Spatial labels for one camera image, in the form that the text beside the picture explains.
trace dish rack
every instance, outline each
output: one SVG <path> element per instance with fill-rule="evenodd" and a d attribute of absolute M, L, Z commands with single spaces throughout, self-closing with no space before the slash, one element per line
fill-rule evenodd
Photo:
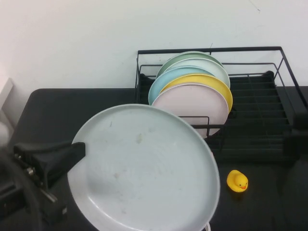
<path fill-rule="evenodd" d="M 205 141 L 219 162 L 290 162 L 298 158 L 286 151 L 296 113 L 289 86 L 308 104 L 281 47 L 206 48 L 138 51 L 135 84 L 137 103 L 148 104 L 148 93 L 159 68 L 168 58 L 186 51 L 213 55 L 229 74 L 233 107 L 224 125 L 192 125 L 219 128 Z"/>

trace cable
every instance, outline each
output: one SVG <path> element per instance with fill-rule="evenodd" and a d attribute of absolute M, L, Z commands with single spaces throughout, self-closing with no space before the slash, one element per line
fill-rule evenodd
<path fill-rule="evenodd" d="M 39 203 L 32 191 L 32 185 L 29 179 L 25 176 L 23 171 L 9 158 L 8 154 L 4 149 L 0 150 L 0 163 L 3 163 L 4 167 L 8 172 L 16 177 L 23 186 L 26 200 L 30 207 L 32 229 L 33 231 L 41 231 L 42 220 L 39 211 Z"/>

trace screw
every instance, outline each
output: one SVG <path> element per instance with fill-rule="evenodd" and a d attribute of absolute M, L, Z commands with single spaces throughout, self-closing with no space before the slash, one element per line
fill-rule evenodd
<path fill-rule="evenodd" d="M 30 167 L 27 168 L 26 170 L 27 170 L 27 173 L 28 173 L 30 176 L 33 176 L 34 173 L 35 173 L 35 172 L 34 172 L 34 169 L 32 169 L 32 168 L 30 168 Z"/>

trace black table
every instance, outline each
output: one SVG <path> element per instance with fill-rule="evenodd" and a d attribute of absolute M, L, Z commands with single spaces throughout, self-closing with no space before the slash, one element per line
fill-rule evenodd
<path fill-rule="evenodd" d="M 308 96 L 308 89 L 303 90 Z M 37 90 L 28 100 L 9 147 L 17 142 L 72 141 L 90 117 L 111 106 L 134 103 L 134 93 L 134 89 Z M 288 167 L 218 163 L 218 168 L 221 194 L 210 222 L 213 231 L 308 230 L 308 163 L 305 160 Z M 232 169 L 248 177 L 249 188 L 245 193 L 231 193 L 227 188 L 226 177 Z M 60 179 L 52 192 L 66 201 L 68 218 L 44 230 L 95 230 L 76 206 L 67 177 Z M 15 213 L 0 223 L 0 230 L 30 231 L 29 215 L 23 210 Z"/>

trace rubber duck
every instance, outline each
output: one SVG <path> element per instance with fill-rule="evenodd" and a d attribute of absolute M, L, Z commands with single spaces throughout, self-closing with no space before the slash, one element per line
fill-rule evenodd
<path fill-rule="evenodd" d="M 241 193 L 248 188 L 247 177 L 238 170 L 232 170 L 227 177 L 227 185 L 235 192 Z"/>

